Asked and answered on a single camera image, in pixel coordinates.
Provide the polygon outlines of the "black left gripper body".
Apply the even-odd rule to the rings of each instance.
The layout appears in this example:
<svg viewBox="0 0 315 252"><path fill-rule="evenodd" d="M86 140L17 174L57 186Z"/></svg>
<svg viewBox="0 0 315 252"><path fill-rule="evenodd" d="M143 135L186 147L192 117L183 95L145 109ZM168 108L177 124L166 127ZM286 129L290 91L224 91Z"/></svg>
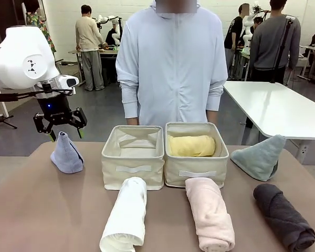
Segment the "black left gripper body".
<svg viewBox="0 0 315 252"><path fill-rule="evenodd" d="M42 124L43 120L52 124L69 124L72 112L67 96L72 95L73 88L52 87L50 84L35 85L36 99L42 113L35 115L35 123Z"/></svg>

